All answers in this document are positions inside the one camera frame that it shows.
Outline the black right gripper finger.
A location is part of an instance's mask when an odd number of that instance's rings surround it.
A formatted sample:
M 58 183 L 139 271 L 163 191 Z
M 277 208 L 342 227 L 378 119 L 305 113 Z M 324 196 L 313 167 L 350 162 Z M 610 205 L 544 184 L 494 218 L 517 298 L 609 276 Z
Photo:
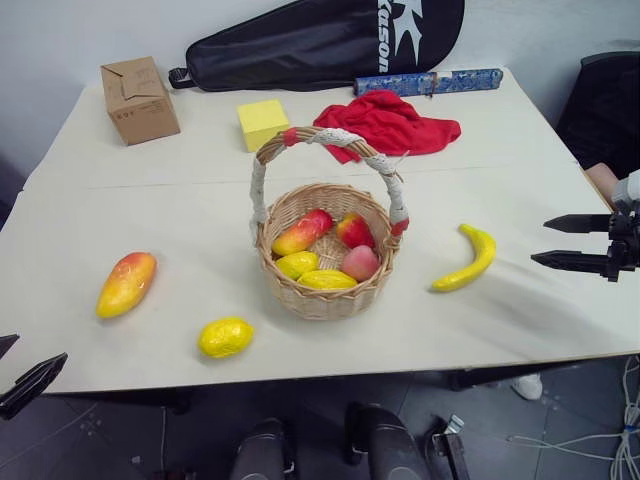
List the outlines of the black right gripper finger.
M 536 253 L 530 258 L 543 266 L 583 273 L 599 274 L 602 277 L 608 276 L 608 261 L 606 255 L 585 254 L 579 251 L 553 250 Z
M 611 215 L 567 214 L 543 223 L 546 228 L 565 233 L 608 232 Z

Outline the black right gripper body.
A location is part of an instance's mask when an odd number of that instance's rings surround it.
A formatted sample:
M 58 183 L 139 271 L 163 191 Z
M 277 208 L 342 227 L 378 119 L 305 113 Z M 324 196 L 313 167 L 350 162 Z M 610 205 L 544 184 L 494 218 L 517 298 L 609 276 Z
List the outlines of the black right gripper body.
M 606 278 L 609 282 L 617 282 L 622 271 L 633 272 L 639 267 L 639 213 L 630 211 L 612 215 L 609 240 Z

